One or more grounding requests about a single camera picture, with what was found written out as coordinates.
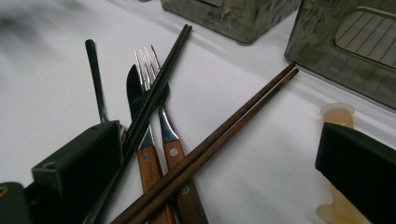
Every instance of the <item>black chopstick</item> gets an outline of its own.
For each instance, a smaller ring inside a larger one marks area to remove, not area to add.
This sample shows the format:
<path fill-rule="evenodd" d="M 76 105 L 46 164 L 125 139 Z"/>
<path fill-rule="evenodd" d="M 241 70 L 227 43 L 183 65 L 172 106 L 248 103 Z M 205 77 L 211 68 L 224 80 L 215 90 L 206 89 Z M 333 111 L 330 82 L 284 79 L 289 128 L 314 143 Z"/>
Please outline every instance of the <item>black chopstick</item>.
<path fill-rule="evenodd" d="M 112 224 L 144 223 L 169 200 L 177 190 L 186 184 L 192 176 L 216 153 L 228 140 L 238 133 L 298 72 L 291 63 L 264 88 L 257 92 L 240 109 L 221 124 L 183 161 L 169 171 L 149 191 L 139 197 L 125 209 Z"/>

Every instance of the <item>fork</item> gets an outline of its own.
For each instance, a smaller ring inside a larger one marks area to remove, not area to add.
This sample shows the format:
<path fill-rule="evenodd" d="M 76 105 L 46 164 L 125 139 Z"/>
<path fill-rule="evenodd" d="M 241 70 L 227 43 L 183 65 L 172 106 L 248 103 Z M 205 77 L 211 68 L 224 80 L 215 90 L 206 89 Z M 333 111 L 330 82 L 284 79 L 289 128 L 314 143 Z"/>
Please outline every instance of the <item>fork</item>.
<path fill-rule="evenodd" d="M 143 57 L 144 64 L 147 68 L 146 58 L 142 50 L 140 50 Z M 137 62 L 137 72 L 140 78 L 140 84 L 145 92 L 148 94 L 150 84 L 152 84 L 152 78 L 150 78 L 149 70 L 141 68 L 137 52 L 134 52 Z M 146 133 L 142 139 L 139 149 L 136 151 L 137 160 L 139 163 L 140 177 L 142 179 L 143 191 L 146 192 L 148 189 L 153 187 L 155 183 L 163 176 L 163 169 L 158 158 L 158 152 L 154 145 L 152 137 L 152 130 L 150 124 Z M 150 224 L 176 224 L 175 215 L 173 213 L 172 205 L 167 203 L 161 208 L 150 220 Z"/>
<path fill-rule="evenodd" d="M 147 71 L 147 77 L 145 80 L 149 84 L 152 84 L 156 75 L 159 73 L 161 67 L 158 62 L 157 54 L 154 47 L 151 45 L 152 56 L 154 58 L 155 66 L 153 65 L 153 60 L 151 60 L 151 55 L 149 50 L 145 48 L 146 56 L 142 56 L 144 69 Z M 161 124 L 161 133 L 163 138 L 163 151 L 166 159 L 166 164 L 168 170 L 174 168 L 181 160 L 184 159 L 185 153 L 181 145 L 180 139 L 177 136 L 175 128 L 172 121 L 168 115 L 166 103 L 169 98 L 170 88 L 166 85 L 163 90 L 163 96 L 158 102 L 158 116 Z M 198 190 L 195 186 L 193 180 L 188 182 L 176 195 L 177 201 L 177 211 L 183 224 L 206 224 L 208 223 L 205 214 L 204 207 L 201 202 Z"/>

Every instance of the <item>metal box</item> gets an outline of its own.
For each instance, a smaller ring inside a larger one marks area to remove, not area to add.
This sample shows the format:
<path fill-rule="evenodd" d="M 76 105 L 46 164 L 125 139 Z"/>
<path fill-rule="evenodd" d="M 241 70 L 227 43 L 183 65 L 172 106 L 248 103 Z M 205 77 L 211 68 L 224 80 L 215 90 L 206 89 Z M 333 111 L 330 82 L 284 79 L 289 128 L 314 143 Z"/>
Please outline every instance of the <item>metal box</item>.
<path fill-rule="evenodd" d="M 396 1 L 304 0 L 285 57 L 396 109 Z"/>
<path fill-rule="evenodd" d="M 296 10 L 301 0 L 161 0 L 163 9 L 249 45 Z"/>

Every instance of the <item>white tablecloth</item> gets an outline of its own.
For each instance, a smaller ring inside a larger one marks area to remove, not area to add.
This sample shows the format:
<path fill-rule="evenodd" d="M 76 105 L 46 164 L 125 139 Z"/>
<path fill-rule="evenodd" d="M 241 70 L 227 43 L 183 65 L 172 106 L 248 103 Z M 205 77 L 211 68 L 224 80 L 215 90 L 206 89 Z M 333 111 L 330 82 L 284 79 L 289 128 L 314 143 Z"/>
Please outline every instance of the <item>white tablecloth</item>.
<path fill-rule="evenodd" d="M 28 186 L 32 167 L 99 123 L 86 39 L 96 42 L 108 116 L 128 127 L 125 81 L 134 50 L 152 44 L 163 62 L 182 26 L 192 25 L 168 103 L 188 153 L 287 66 L 296 15 L 240 46 L 163 11 L 159 0 L 3 1 L 0 182 Z M 314 164 L 319 110 L 334 102 L 355 107 L 357 130 L 396 147 L 394 113 L 300 72 L 195 177 L 210 223 L 323 223 L 315 210 L 331 202 L 330 185 Z M 165 170 L 156 116 L 152 126 Z M 141 193 L 133 158 L 106 222 Z"/>

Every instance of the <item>gray tin box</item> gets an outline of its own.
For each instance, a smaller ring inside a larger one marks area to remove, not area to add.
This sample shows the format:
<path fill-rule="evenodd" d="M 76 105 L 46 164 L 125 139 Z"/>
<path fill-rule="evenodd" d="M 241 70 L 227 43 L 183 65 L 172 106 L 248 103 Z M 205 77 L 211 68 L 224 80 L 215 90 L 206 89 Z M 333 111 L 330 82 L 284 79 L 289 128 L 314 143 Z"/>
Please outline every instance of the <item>gray tin box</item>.
<path fill-rule="evenodd" d="M 396 110 L 396 1 L 304 0 L 285 57 Z"/>
<path fill-rule="evenodd" d="M 301 0 L 161 0 L 163 9 L 226 35 L 253 43 L 296 10 Z"/>

